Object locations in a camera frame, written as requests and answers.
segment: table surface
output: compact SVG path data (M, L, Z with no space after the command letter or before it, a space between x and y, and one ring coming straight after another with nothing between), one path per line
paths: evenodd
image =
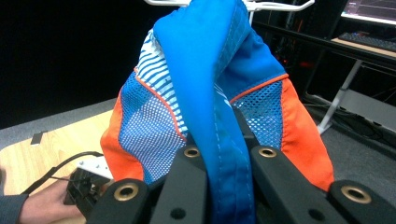
M392 52L392 51L389 51L389 50L372 48L372 47L369 47L369 46L360 45L360 44L352 43L352 42L345 41L345 40L340 40L338 38L332 39L332 41L340 43L340 44L345 44L345 45L348 45L348 46L351 46L351 47L355 47L355 48L358 48L358 49L366 49L366 50L370 50L370 51L373 51L373 52L376 52L376 53L385 54L385 55L388 55L390 57L395 57L396 58L396 52Z
M112 111L81 120L60 129L44 133L39 145L31 146L27 139L5 147L0 151L0 169L4 194L20 194L32 183L43 176L50 168L83 151L102 152L100 138L108 128ZM55 176L70 175L78 161L89 159L90 156L74 160L60 169ZM45 188L55 180L48 180L35 192ZM57 223L84 223L78 218L63 220Z

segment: mesh panel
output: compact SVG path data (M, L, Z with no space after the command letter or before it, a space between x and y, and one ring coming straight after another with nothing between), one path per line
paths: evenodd
M167 108L130 75L121 90L124 106L120 130L122 148L143 165L148 184L166 175L176 151L185 145Z
M282 82L278 81L254 91L233 103L239 108L263 146L280 149L283 120L280 106Z

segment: orange trim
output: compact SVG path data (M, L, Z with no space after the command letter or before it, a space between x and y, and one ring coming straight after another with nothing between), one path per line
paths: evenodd
M254 91L256 91L256 90L258 90L258 89L260 89L260 88L262 88L262 87L264 87L264 86L267 86L267 85L269 85L269 84L271 84L271 83L274 83L274 82L276 82L276 81L279 81L279 80L284 79L284 78L287 78L287 77L289 77L289 75L286 74L286 73L283 74L282 76L274 77L273 79L270 79L270 80L268 80L268 81L266 81L266 82L264 82L264 83L262 83L262 84L260 84L260 85L258 85L258 86L255 86L255 87L253 87L253 88L251 88L251 89L249 89L249 90L247 90L247 91L244 91L244 92L238 94L237 96L235 96L235 97L230 101L230 103L232 104L232 103L235 102L236 100L238 100L238 99L240 99L240 98L242 98L242 97L248 95L248 94L251 93L251 92L254 92Z
M110 125L102 135L100 144L104 152L108 167L116 181L124 178L143 180L143 167L140 161L126 152L119 142L122 123L122 105L120 95L111 115Z
M173 113L173 110L172 110L171 106L169 106L169 104L166 103L166 101L161 97L161 95L158 94L155 90L153 90L150 86L148 86L142 79L140 79L138 76L136 76L135 78L140 84L142 84L142 86L146 87L146 89L148 89L152 94L154 94L166 106L166 108L168 109L169 113L171 114L172 120L173 120L174 125L175 125L175 130L176 130L178 136L180 136L181 139L183 139L183 141L187 142L186 137L184 137L183 134L178 130L176 116Z
M328 190L334 181L332 162L315 122L288 78L282 80L281 107L282 152L312 184Z

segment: white hanger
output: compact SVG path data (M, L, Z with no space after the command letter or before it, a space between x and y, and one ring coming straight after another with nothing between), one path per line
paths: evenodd
M173 7L185 7L188 6L191 0L145 0L153 6L173 6ZM247 6L247 10L250 12L261 11L261 10L275 10L275 11L301 11L312 4L315 0L308 0L301 6L294 6L288 4L274 3L274 2L254 2L253 0L242 0Z

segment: computer monitor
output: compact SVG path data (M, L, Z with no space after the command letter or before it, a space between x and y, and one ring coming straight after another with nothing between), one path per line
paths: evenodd
M396 25L396 0L348 0L341 16Z

